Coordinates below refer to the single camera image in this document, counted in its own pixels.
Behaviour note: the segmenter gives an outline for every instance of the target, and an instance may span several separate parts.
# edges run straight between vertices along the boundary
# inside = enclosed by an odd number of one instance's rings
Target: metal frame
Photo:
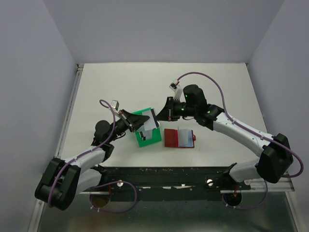
[[[299,232],[308,231],[306,224],[304,222],[303,216],[301,215],[301,212],[300,212],[300,209],[299,209],[299,206],[298,206],[296,193],[294,191],[293,192],[286,192],[285,195],[286,195],[286,198],[288,200],[290,210],[291,210],[297,231],[299,231]]]
[[[73,85],[73,90],[70,96],[70,102],[68,105],[68,109],[65,115],[65,120],[62,126],[62,130],[61,130],[61,135],[60,135],[60,139],[56,148],[56,153],[55,153],[55,157],[60,158],[61,157],[61,152],[63,149],[63,143],[68,131],[68,126],[69,126],[69,122],[70,122],[70,118],[71,118],[71,114],[72,114],[72,108],[74,106],[74,102],[76,99],[76,95],[77,95],[77,90],[78,90],[78,86],[81,80],[81,76],[83,73],[83,69],[84,69],[84,64],[77,64],[77,72],[76,72],[76,77],[75,77],[75,81],[74,81],[74,85]],[[251,185],[251,190],[240,190],[241,192],[264,192],[265,191],[265,184],[264,181],[262,179],[256,179],[256,180],[251,180],[250,183]],[[291,182],[291,179],[283,179],[280,180],[277,184],[271,184],[269,183],[268,185],[268,189],[270,192],[286,192],[286,196],[287,196],[287,200],[292,212],[292,216],[294,219],[294,222],[296,224],[296,229],[299,232],[302,231],[306,231],[306,225],[302,219],[302,216],[300,214],[300,210],[298,208],[298,204],[297,204],[297,200],[296,200],[296,196],[294,193],[294,186]],[[232,191],[228,191],[228,190],[222,190],[221,193],[231,193]],[[107,195],[109,194],[108,192],[81,192],[80,194],[96,194],[96,195]],[[44,207],[44,202],[40,201],[40,200],[36,200],[35,206],[34,206],[34,210],[32,213],[32,217],[30,220],[30,224],[29,224],[29,228],[28,228],[28,232],[37,232],[38,228],[39,228],[39,223],[40,223],[40,219],[41,219],[41,215],[42,215],[42,211],[43,211],[43,207]]]

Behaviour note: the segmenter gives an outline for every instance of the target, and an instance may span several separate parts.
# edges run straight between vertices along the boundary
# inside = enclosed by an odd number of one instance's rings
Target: screw
[[[206,183],[209,187],[213,186],[213,181],[211,179],[208,179]]]

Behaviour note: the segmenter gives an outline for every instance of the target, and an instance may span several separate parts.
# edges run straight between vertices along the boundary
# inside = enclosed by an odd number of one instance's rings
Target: wire
[[[261,201],[259,204],[255,205],[255,206],[247,207],[247,208],[231,206],[231,205],[229,205],[228,203],[226,203],[225,195],[224,195],[224,194],[222,194],[222,201],[223,201],[223,203],[225,204],[226,207],[229,207],[229,208],[231,208],[231,209],[236,209],[236,210],[251,210],[251,209],[256,209],[257,207],[260,207],[262,204],[265,203],[265,201],[266,201],[266,199],[267,199],[267,196],[268,196],[268,185],[267,185],[266,180],[264,180],[264,182],[265,182],[265,187],[266,187],[265,196],[264,196],[264,198],[262,199],[262,201]]]
[[[115,138],[114,141],[117,140],[117,139],[121,139],[121,138],[124,137],[125,135],[126,135],[126,133],[124,132],[122,135],[120,135],[120,136],[118,136],[117,138]]]
[[[190,75],[190,74],[202,75],[202,76],[204,76],[204,77],[210,79],[210,80],[218,87],[218,89],[219,89],[219,91],[220,91],[220,94],[221,94],[221,98],[222,98],[222,104],[223,104],[224,112],[225,112],[225,115],[227,116],[227,118],[228,118],[229,120],[231,120],[232,122],[234,122],[234,123],[235,123],[237,126],[239,126],[240,128],[242,128],[242,129],[248,131],[249,133],[254,134],[255,136],[258,136],[258,137],[260,137],[260,138],[262,138],[262,139],[265,139],[266,141],[269,141],[269,142],[271,142],[271,143],[273,143],[273,144],[275,144],[275,145],[278,145],[279,147],[283,148],[284,150],[290,152],[290,153],[299,161],[300,170],[299,170],[298,173],[296,173],[296,174],[294,174],[294,175],[283,175],[282,177],[285,177],[285,178],[293,178],[293,177],[297,177],[297,176],[299,176],[299,175],[301,175],[301,174],[303,173],[303,171],[304,171],[304,163],[303,163],[303,161],[301,160],[301,158],[300,158],[295,152],[293,152],[293,151],[292,151],[291,149],[289,149],[288,147],[286,147],[286,146],[284,146],[284,145],[278,143],[277,141],[274,141],[273,139],[269,139],[269,138],[266,138],[266,137],[262,137],[262,135],[260,135],[260,134],[258,134],[258,133],[256,133],[256,132],[254,132],[253,130],[251,130],[251,129],[245,127],[245,126],[243,126],[242,124],[240,124],[240,123],[238,123],[238,122],[236,122],[236,121],[228,114],[227,109],[226,109],[226,105],[225,105],[225,99],[224,99],[223,91],[222,91],[221,87],[219,86],[219,84],[218,84],[213,78],[211,78],[210,76],[208,76],[208,75],[206,75],[206,74],[204,74],[204,73],[201,73],[201,72],[188,72],[188,73],[185,73],[185,74],[181,75],[177,80],[180,80],[180,79],[182,79],[184,76],[187,76],[187,75]]]
[[[183,120],[187,120],[187,121],[189,121],[189,120],[192,120],[194,117],[192,117],[192,118],[190,118],[190,119],[186,119],[186,117],[183,117]]]
[[[134,201],[133,201],[133,203],[132,203],[132,205],[130,207],[128,207],[127,209],[124,209],[124,210],[116,210],[116,211],[109,210],[109,209],[103,209],[103,208],[96,208],[92,204],[92,198],[90,198],[90,203],[92,205],[91,208],[94,208],[94,209],[96,209],[98,211],[101,211],[101,212],[116,213],[116,214],[117,213],[124,213],[124,212],[129,211],[130,209],[132,209],[136,205],[136,203],[137,203],[137,191],[136,191],[134,185],[131,184],[130,182],[127,182],[127,181],[113,181],[113,182],[110,182],[110,183],[107,183],[107,184],[104,184],[104,185],[95,186],[93,188],[94,189],[102,188],[102,187],[105,187],[105,186],[108,186],[108,185],[112,185],[112,184],[117,184],[117,183],[124,183],[124,184],[130,185],[133,188],[133,190],[134,190]]]
[[[51,189],[50,189],[50,192],[49,192],[49,195],[48,195],[48,201],[47,201],[47,203],[48,203],[48,206],[49,206],[50,208],[53,207],[53,206],[52,206],[52,196],[53,196],[53,192],[54,192],[54,190],[55,190],[57,181],[58,181],[59,178],[61,177],[61,174],[62,174],[63,171],[66,169],[66,167],[68,167],[71,163],[73,163],[74,161],[76,161],[76,160],[79,159],[80,157],[83,157],[84,155],[89,154],[89,153],[91,153],[92,151],[97,150],[98,148],[100,148],[101,146],[103,146],[103,145],[111,138],[112,133],[114,132],[115,124],[116,124],[116,118],[115,118],[115,113],[114,113],[114,111],[112,110],[112,106],[111,106],[107,101],[105,101],[105,100],[100,100],[99,102],[100,102],[100,104],[101,104],[103,107],[105,107],[105,108],[110,108],[110,109],[111,109],[112,117],[113,117],[112,131],[111,131],[110,135],[107,137],[107,139],[106,139],[103,143],[99,144],[98,146],[96,146],[96,147],[93,148],[92,150],[84,151],[83,153],[79,154],[75,159],[70,160],[69,162],[67,162],[67,163],[60,169],[58,175],[56,176],[56,178],[55,178],[55,180],[54,180],[54,182],[53,182],[53,185],[52,185],[52,187],[51,187]]]

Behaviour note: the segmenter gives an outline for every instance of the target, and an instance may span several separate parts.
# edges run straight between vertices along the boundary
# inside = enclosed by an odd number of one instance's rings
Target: bolt
[[[245,180],[245,185],[250,185],[251,184],[251,180]]]
[[[118,183],[117,183],[117,186],[120,187],[120,188],[122,187],[122,185],[124,185],[123,182],[118,182]]]
[[[211,179],[208,179],[206,183],[209,187],[213,186],[213,181]]]

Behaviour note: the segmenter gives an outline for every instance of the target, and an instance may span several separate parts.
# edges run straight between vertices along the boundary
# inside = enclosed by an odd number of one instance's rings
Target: black base
[[[105,168],[106,176],[100,184],[123,180],[132,183],[138,191],[138,201],[220,201],[221,190],[234,190],[235,186],[225,186],[222,174],[228,167],[177,167],[177,168]],[[213,180],[208,186],[207,180]],[[243,182],[242,190],[250,189]],[[108,188],[96,188],[95,191],[108,191]],[[111,201],[132,201],[133,190],[124,184],[121,188],[112,186]]]

